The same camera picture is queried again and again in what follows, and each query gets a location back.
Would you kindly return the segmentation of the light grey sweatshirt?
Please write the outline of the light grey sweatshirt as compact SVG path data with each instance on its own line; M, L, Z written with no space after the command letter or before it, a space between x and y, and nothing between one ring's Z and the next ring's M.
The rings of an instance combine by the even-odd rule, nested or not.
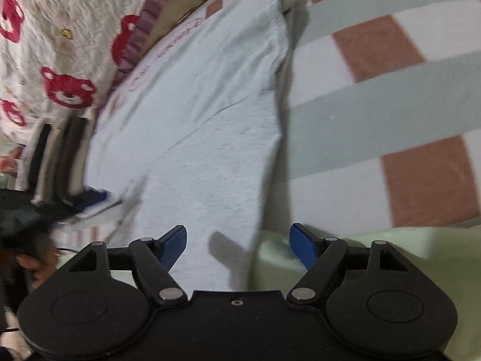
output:
M247 287L299 1L232 0L197 13L100 115L86 182L111 197L89 223L111 247L185 226L173 274L188 292Z

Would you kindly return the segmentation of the white folded garment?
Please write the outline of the white folded garment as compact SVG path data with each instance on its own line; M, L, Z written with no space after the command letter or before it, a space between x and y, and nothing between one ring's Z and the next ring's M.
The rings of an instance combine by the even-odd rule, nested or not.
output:
M39 121L35 126L32 139L24 147L18 161L16 190L29 194L35 192L50 132L51 124L45 120Z

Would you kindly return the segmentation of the black folded garment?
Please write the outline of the black folded garment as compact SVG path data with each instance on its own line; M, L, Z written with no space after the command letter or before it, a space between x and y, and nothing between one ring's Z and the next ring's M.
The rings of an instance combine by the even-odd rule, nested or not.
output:
M25 159L26 183L25 191L30 195L30 200L37 200L37 195L43 189L47 165L50 162L53 148L54 129L46 122L38 126L34 140L29 146L29 156Z

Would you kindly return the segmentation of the cream folded garment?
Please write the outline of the cream folded garment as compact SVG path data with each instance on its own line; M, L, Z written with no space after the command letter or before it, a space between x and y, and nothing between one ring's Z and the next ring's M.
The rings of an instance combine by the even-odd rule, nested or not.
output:
M32 202L36 205L52 203L54 201L57 172L60 170L59 161L64 141L67 123L53 125L47 136L47 143L41 158L38 183Z

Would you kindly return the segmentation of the dark brown folded garment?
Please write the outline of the dark brown folded garment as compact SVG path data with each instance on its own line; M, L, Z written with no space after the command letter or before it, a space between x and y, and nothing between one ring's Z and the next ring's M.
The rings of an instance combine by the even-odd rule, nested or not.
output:
M79 203L77 196L85 191L83 172L93 127L92 120L71 116L63 130L56 164L54 197L69 206Z

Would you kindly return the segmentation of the light green quilted sheet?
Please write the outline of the light green quilted sheet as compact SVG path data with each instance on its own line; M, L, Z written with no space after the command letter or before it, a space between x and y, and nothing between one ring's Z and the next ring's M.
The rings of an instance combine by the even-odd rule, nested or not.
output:
M393 245L348 245L323 303L287 293L196 291L159 305L134 282L128 247L92 244L55 280L38 342L61 360L453 360L461 310Z

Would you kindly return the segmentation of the checked plush blanket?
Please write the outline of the checked plush blanket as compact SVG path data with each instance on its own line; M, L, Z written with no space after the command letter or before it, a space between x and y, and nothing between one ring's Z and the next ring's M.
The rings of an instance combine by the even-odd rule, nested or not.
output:
M257 239L293 222L349 235L480 219L480 0L302 0L291 39ZM55 241L102 240L89 217L105 211Z

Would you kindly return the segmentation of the white bear print quilt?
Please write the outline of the white bear print quilt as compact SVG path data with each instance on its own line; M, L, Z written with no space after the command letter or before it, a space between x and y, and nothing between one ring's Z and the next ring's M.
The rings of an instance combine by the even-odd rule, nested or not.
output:
M25 144L39 120L99 106L167 1L1 0L2 133Z

